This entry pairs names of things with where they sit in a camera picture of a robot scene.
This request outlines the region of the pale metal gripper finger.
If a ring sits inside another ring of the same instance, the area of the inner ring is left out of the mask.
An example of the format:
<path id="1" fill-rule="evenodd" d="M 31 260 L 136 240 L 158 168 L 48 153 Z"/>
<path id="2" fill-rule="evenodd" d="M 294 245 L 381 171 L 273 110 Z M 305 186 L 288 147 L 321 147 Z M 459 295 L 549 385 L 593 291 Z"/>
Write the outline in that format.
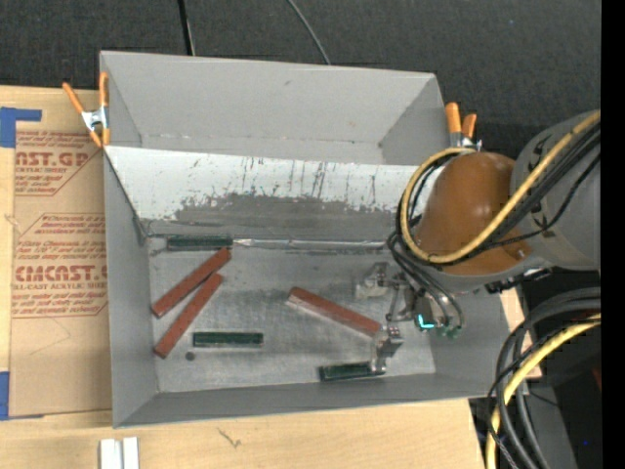
<path id="1" fill-rule="evenodd" d="M 386 295 L 389 288 L 387 285 L 387 262 L 375 263 L 364 275 L 359 277 L 354 285 L 356 299 L 369 299 Z"/>
<path id="2" fill-rule="evenodd" d="M 400 328 L 394 324 L 383 325 L 373 337 L 370 369 L 374 374 L 386 372 L 387 360 L 403 345 Z"/>

